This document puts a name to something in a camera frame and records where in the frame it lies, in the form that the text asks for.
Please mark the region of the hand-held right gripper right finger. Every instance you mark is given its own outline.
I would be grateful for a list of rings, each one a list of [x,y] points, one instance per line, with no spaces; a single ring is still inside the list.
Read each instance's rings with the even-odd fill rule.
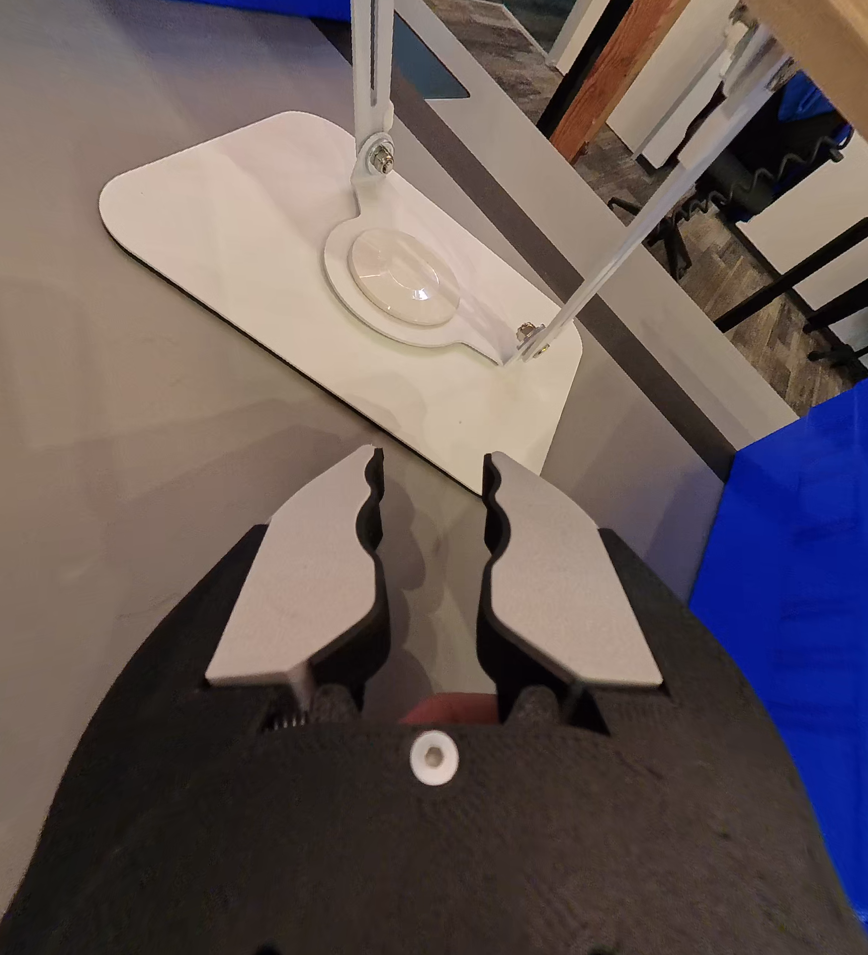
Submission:
[[[664,678],[595,520],[501,452],[485,455],[488,560],[477,658],[499,721],[603,723],[598,691],[663,694]]]

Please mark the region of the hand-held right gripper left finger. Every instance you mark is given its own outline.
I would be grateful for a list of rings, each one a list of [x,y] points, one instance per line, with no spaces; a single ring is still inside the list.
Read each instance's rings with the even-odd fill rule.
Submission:
[[[282,686],[311,710],[321,686],[358,707],[391,647],[383,451],[364,445],[273,514],[205,672],[211,686]]]

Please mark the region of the blue plastic bin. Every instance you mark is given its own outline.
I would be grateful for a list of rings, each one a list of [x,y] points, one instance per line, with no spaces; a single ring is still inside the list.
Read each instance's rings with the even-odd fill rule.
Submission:
[[[308,19],[349,24],[350,1],[190,1],[191,4],[219,6]]]
[[[868,931],[868,379],[737,453],[690,607],[777,725]]]

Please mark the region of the grey desk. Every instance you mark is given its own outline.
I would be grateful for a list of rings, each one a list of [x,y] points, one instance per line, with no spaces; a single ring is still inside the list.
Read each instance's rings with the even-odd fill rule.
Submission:
[[[608,210],[452,38],[399,12],[468,97],[431,103],[586,274]],[[350,130],[350,66],[307,19],[179,2],[0,2],[0,917],[70,756],[142,641],[254,524],[357,447],[384,448],[393,646],[365,716],[488,692],[479,498],[128,257],[116,175],[287,110]],[[580,328],[543,477],[685,600],[724,478],[795,414],[646,252],[611,316],[724,439],[686,436]]]

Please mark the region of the wooden top office desk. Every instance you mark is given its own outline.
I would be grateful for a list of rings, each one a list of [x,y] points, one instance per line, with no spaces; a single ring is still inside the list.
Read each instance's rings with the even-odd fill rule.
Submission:
[[[776,298],[794,289],[814,273],[830,265],[835,259],[868,239],[868,216],[851,225],[844,233],[822,245],[816,252],[806,257],[792,269],[782,273],[771,284],[759,289],[745,300],[730,308],[722,317],[714,320],[714,325],[722,332],[737,328],[742,322],[760,312]],[[846,291],[816,312],[810,314],[803,327],[805,333],[823,331],[832,325],[855,314],[868,306],[868,279],[862,280],[853,289]],[[813,351],[807,356],[811,363],[825,361],[830,367],[856,366],[860,359],[868,355],[868,345],[855,350],[852,346],[838,342],[827,351]]]

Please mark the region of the white stand with wooden board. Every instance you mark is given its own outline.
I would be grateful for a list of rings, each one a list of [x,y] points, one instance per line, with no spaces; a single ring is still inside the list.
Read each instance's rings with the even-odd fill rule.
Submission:
[[[399,172],[381,178],[382,221],[428,242],[462,280],[461,319],[404,341],[356,316],[365,304],[335,254],[356,235],[355,138],[327,118],[277,113],[113,179],[99,209],[127,253],[473,491],[484,455],[542,470],[577,373],[579,328],[638,388],[704,467],[727,480],[735,454],[799,416],[644,248],[585,305],[550,351],[504,365],[525,320],[552,320],[577,265],[616,245],[621,223],[422,3],[421,26],[474,79],[455,130],[395,70],[395,145],[424,149],[523,259],[536,286]]]

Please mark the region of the black office chair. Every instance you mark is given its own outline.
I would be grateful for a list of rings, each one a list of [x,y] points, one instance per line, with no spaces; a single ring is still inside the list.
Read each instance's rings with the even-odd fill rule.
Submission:
[[[667,270],[676,281],[681,280],[692,266],[680,232],[682,223],[711,209],[722,214],[729,223],[749,221],[822,165],[843,159],[854,129],[848,144],[840,149],[827,146],[828,140],[824,140],[800,155],[783,143],[777,121],[778,101],[789,79],[771,94],[645,239],[644,245],[649,248],[658,243],[663,245]]]

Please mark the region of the blue jacket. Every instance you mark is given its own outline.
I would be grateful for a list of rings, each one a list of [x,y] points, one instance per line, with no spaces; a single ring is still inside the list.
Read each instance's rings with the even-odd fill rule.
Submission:
[[[829,147],[843,148],[853,135],[852,126],[805,71],[788,80],[778,102],[783,143],[800,155],[824,140]]]

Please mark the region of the wooden post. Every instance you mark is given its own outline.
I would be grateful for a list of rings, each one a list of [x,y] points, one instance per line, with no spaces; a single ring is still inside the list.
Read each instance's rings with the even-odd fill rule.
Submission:
[[[688,4],[607,3],[538,122],[565,160],[583,155]]]

